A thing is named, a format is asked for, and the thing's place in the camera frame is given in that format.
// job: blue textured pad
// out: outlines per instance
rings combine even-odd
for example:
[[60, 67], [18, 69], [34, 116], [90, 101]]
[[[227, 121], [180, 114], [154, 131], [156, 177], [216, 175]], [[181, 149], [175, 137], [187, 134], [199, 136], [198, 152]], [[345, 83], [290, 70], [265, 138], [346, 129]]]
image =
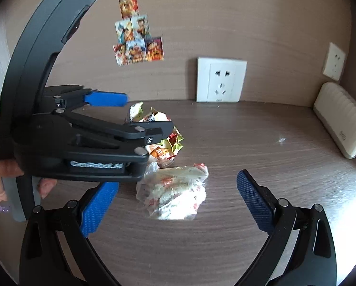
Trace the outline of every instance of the blue textured pad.
[[84, 100], [92, 106], [125, 106], [128, 103], [128, 95], [119, 92], [93, 91], [85, 96]]
[[118, 182], [103, 183], [81, 214], [81, 232], [87, 238], [95, 232], [113, 198], [118, 192]]
[[273, 212], [243, 171], [240, 171], [237, 175], [236, 186], [259, 229], [270, 235], [274, 229]]

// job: sticker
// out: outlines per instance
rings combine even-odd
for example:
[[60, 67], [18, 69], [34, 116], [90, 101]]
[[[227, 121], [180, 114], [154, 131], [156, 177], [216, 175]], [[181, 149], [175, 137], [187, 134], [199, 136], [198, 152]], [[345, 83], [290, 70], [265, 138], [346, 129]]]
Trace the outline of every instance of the sticker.
[[126, 53], [130, 57], [131, 63], [146, 61], [146, 47], [144, 39], [136, 39], [126, 42]]
[[151, 38], [147, 15], [135, 16], [130, 19], [135, 39]]
[[116, 31], [118, 42], [125, 44], [127, 41], [134, 40], [133, 28], [130, 19], [124, 19], [116, 22]]
[[139, 15], [137, 0], [119, 0], [119, 8], [122, 19]]
[[145, 45], [148, 61], [163, 60], [162, 38], [159, 37], [145, 40]]
[[126, 44], [113, 45], [113, 49], [119, 66], [130, 64], [130, 57], [126, 50]]

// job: transparent plastic wrapper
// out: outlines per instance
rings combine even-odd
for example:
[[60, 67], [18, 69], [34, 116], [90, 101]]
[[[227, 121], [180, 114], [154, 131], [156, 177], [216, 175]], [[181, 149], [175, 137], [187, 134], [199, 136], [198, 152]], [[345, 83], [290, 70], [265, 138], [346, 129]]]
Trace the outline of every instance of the transparent plastic wrapper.
[[[160, 122], [170, 120], [165, 113], [151, 108], [150, 112], [145, 114], [142, 109], [143, 102], [136, 103], [130, 107], [131, 122]], [[174, 127], [173, 132], [167, 139], [163, 139], [158, 144], [147, 145], [146, 149], [150, 154], [149, 162], [158, 162], [158, 166], [166, 168], [171, 165], [179, 150], [183, 147], [181, 141], [183, 136], [178, 129]]]
[[136, 198], [153, 219], [191, 220], [206, 199], [207, 178], [208, 168], [203, 163], [160, 169], [157, 162], [152, 162], [137, 183]]

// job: screw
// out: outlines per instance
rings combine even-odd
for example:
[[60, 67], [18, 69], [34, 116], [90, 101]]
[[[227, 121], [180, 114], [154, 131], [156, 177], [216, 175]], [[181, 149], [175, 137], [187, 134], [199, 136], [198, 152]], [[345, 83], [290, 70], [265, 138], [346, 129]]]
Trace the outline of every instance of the screw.
[[37, 214], [37, 213], [39, 213], [41, 211], [41, 209], [42, 209], [42, 207], [40, 205], [37, 205], [37, 206], [34, 207], [33, 212], [35, 214]]
[[140, 156], [145, 156], [148, 154], [147, 150], [144, 149], [143, 147], [136, 147], [134, 149], [134, 152], [137, 154], [137, 155], [140, 155]]
[[315, 209], [317, 212], [322, 212], [324, 208], [320, 204], [315, 204]]
[[288, 202], [288, 200], [281, 198], [281, 199], [279, 199], [279, 204], [282, 207], [287, 207], [289, 205], [289, 202]]
[[77, 206], [77, 201], [76, 200], [71, 200], [71, 201], [68, 201], [68, 203], [67, 203], [67, 207], [69, 208], [69, 209], [73, 209], [73, 208], [75, 208]]
[[135, 129], [138, 131], [138, 132], [143, 132], [145, 131], [145, 128], [141, 127], [141, 126], [136, 126]]

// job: trading card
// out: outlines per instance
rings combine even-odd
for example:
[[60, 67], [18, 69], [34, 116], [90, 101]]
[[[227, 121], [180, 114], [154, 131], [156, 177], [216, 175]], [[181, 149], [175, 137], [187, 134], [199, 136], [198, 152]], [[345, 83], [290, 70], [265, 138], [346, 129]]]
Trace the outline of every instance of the trading card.
[[114, 53], [116, 54], [117, 64], [123, 66], [130, 63], [130, 58], [126, 50], [126, 44], [113, 45]]
[[145, 46], [148, 61], [163, 60], [164, 54], [162, 47], [162, 38], [159, 37], [145, 40]]
[[133, 28], [130, 19], [124, 19], [116, 22], [116, 31], [118, 42], [125, 44], [127, 41], [134, 40]]
[[147, 15], [135, 16], [130, 19], [135, 39], [151, 38]]
[[126, 51], [130, 57], [131, 63], [146, 61], [146, 47], [144, 39], [136, 39], [126, 42]]
[[119, 0], [119, 7], [122, 19], [139, 15], [137, 0]]

